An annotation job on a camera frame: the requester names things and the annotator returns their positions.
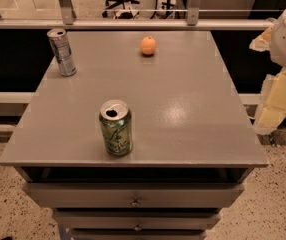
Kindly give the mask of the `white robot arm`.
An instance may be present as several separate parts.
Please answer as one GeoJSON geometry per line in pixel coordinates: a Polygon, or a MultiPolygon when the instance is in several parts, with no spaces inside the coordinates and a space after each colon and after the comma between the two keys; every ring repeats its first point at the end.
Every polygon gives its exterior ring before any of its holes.
{"type": "Polygon", "coordinates": [[[259,135],[275,131],[286,118],[286,9],[274,24],[253,39],[249,48],[269,51],[270,59],[282,67],[276,75],[267,75],[254,116],[254,130],[259,135]]]}

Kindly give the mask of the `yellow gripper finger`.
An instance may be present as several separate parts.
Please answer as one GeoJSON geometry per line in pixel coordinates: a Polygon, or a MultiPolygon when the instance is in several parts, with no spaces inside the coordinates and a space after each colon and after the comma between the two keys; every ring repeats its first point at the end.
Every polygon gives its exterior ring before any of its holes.
{"type": "Polygon", "coordinates": [[[251,41],[249,48],[258,52],[269,51],[272,30],[273,27],[269,27],[263,31],[259,36],[251,41]]]}
{"type": "Polygon", "coordinates": [[[286,67],[276,76],[267,75],[255,112],[254,130],[259,135],[275,131],[286,118],[286,67]]]}

